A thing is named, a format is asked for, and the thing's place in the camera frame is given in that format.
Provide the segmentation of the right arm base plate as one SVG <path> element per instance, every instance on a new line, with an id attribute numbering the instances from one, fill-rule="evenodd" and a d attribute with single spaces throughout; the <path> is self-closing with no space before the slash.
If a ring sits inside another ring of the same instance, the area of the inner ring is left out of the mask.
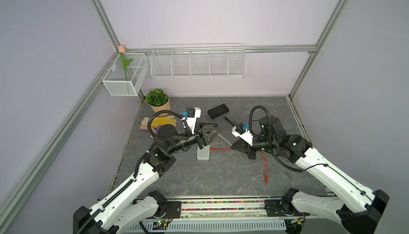
<path id="1" fill-rule="evenodd" d="M 288 203 L 282 204 L 281 200 L 268 199 L 264 201 L 264 209 L 268 217 L 307 217 L 309 213 L 302 213 L 297 211 L 292 205 Z"/>

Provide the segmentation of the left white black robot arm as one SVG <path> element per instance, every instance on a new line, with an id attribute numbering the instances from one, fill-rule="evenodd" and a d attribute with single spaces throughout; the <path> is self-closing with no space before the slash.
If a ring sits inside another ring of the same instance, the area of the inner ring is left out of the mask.
<path id="1" fill-rule="evenodd" d="M 220 128 L 200 124 L 194 133 L 178 134 L 172 125 L 164 125 L 152 135 L 153 143 L 138 160 L 134 173 L 121 185 L 90 208 L 80 207 L 73 215 L 75 234 L 122 234 L 135 224 L 165 215 L 167 199 L 158 191 L 138 196 L 156 182 L 175 163 L 174 154 L 192 146 L 204 148 L 218 136 Z"/>

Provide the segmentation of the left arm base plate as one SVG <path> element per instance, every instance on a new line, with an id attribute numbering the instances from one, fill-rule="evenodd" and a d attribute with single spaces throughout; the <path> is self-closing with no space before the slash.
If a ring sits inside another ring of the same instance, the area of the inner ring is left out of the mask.
<path id="1" fill-rule="evenodd" d="M 168 201 L 166 205 L 159 206 L 157 213 L 151 219 L 179 219 L 181 213 L 181 201 Z"/>

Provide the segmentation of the white network switch box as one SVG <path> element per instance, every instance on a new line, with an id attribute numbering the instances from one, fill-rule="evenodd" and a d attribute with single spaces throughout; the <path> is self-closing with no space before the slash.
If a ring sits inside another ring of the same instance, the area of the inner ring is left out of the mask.
<path id="1" fill-rule="evenodd" d="M 197 159 L 200 161 L 207 161 L 210 158 L 210 146 L 204 146 L 202 149 L 197 148 Z"/>

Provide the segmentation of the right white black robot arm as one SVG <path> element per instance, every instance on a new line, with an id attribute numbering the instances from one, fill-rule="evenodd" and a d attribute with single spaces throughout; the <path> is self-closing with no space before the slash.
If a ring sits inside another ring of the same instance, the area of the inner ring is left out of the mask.
<path id="1" fill-rule="evenodd" d="M 258 121 L 261 134 L 256 136 L 248 125 L 236 124 L 232 135 L 238 138 L 232 150 L 254 159 L 266 152 L 278 162 L 298 173 L 307 172 L 335 194 L 318 197 L 290 188 L 280 199 L 278 210 L 288 216 L 307 213 L 342 225 L 350 234 L 373 234 L 390 197 L 382 190 L 360 184 L 328 161 L 309 141 L 300 135 L 289 135 L 281 121 L 263 117 Z"/>

